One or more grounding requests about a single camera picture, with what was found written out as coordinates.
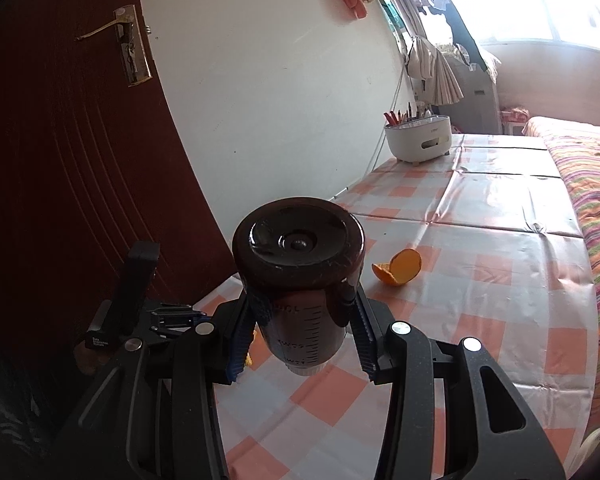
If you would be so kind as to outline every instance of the wall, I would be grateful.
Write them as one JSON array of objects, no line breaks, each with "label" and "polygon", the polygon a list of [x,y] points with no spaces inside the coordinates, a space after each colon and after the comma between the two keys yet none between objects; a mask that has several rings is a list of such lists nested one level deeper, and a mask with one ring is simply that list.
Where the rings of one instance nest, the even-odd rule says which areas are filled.
[{"label": "wall", "polygon": [[497,68],[501,107],[600,126],[600,51],[540,41],[483,45]]},{"label": "wall", "polygon": [[[225,237],[263,203],[331,198],[365,173],[401,73],[381,7],[367,8],[355,20],[342,0],[142,0],[169,108]],[[401,109],[413,99],[403,80]]]}]

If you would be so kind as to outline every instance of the pen holder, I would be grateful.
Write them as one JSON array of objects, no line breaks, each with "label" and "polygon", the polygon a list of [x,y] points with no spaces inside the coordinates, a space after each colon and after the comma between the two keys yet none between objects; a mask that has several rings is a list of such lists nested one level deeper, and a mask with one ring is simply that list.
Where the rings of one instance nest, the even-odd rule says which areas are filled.
[{"label": "pen holder", "polygon": [[434,115],[397,126],[385,126],[384,132],[391,153],[415,165],[436,156],[448,155],[451,149],[451,121],[447,116]]}]

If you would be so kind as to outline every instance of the brown bottle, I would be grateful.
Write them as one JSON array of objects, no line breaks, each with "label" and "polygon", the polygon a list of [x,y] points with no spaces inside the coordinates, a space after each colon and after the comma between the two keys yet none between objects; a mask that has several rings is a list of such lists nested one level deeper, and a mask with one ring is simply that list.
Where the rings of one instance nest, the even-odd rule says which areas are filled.
[{"label": "brown bottle", "polygon": [[364,256],[362,226],[318,198],[271,202],[238,226],[233,257],[249,306],[294,373],[318,372],[342,345]]}]

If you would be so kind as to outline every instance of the dark red door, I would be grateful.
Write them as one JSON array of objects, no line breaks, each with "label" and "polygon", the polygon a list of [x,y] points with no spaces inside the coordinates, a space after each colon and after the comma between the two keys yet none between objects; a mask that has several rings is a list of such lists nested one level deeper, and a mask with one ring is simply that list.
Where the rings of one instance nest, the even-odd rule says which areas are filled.
[{"label": "dark red door", "polygon": [[161,243],[166,300],[233,272],[153,61],[129,87],[113,28],[75,41],[128,4],[0,4],[0,345],[29,360],[85,330],[135,240]]}]

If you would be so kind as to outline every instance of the door handle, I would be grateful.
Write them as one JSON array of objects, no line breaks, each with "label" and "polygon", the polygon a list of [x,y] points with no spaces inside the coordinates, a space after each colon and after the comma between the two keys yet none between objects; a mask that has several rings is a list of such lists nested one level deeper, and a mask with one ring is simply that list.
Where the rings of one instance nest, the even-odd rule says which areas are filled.
[{"label": "door handle", "polygon": [[151,79],[153,76],[151,75],[149,62],[146,59],[135,5],[127,5],[116,9],[113,20],[96,30],[78,36],[75,40],[85,40],[109,27],[114,27],[116,30],[128,85],[136,86]]}]

